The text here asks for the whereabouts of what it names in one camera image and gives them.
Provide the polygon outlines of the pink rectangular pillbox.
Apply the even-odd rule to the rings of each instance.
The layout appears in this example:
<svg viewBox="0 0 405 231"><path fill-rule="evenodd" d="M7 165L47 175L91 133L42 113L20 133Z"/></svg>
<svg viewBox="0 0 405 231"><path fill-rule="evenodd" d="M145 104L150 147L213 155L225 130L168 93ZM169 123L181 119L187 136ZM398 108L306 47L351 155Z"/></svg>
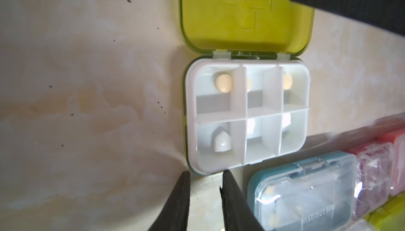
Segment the pink rectangular pillbox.
<svg viewBox="0 0 405 231"><path fill-rule="evenodd" d="M381 135L378 140L393 144L394 166L390 195L395 196L405 190L405 129Z"/></svg>

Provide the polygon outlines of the lime green square pillbox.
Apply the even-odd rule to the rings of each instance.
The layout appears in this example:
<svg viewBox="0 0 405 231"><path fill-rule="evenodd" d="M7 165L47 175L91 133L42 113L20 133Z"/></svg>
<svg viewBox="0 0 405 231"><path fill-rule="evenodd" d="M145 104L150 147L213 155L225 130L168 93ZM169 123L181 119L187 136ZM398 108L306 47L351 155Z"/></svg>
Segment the lime green square pillbox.
<svg viewBox="0 0 405 231"><path fill-rule="evenodd" d="M364 219L376 231L404 231L405 230L405 193L392 197L383 206L366 215Z"/></svg>

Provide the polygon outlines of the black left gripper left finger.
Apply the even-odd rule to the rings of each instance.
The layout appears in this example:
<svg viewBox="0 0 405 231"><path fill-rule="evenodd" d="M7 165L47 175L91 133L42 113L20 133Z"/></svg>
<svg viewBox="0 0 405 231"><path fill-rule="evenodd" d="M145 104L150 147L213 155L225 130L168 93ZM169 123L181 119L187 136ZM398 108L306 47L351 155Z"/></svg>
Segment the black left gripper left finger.
<svg viewBox="0 0 405 231"><path fill-rule="evenodd" d="M163 209L149 231L186 231L190 208L190 172L179 176Z"/></svg>

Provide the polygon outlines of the magenta small pillbox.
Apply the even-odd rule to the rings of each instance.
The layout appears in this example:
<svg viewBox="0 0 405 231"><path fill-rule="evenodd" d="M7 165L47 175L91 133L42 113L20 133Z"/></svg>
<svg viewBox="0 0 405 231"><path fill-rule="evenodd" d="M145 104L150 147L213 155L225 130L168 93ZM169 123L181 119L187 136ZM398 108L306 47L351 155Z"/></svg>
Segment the magenta small pillbox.
<svg viewBox="0 0 405 231"><path fill-rule="evenodd" d="M354 217L361 218L381 207L389 198L394 147L390 142L372 141L351 148L348 153L359 161Z"/></svg>

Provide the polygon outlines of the teal rectangular pillbox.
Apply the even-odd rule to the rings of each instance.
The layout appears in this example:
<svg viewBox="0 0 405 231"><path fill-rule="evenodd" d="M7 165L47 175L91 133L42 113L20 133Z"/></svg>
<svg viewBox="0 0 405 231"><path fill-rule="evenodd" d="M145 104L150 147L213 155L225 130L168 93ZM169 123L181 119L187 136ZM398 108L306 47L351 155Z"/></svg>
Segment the teal rectangular pillbox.
<svg viewBox="0 0 405 231"><path fill-rule="evenodd" d="M354 212L359 161L336 151L252 176L247 203L266 231L336 231Z"/></svg>

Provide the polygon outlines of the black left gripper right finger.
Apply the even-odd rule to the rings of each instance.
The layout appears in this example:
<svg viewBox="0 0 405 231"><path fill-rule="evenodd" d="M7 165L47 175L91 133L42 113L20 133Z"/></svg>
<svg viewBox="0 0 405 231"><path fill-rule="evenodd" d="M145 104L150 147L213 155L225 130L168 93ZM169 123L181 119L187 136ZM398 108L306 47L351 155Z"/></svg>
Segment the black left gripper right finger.
<svg viewBox="0 0 405 231"><path fill-rule="evenodd" d="M223 172L220 194L226 231L264 230L250 210L239 185L229 170Z"/></svg>

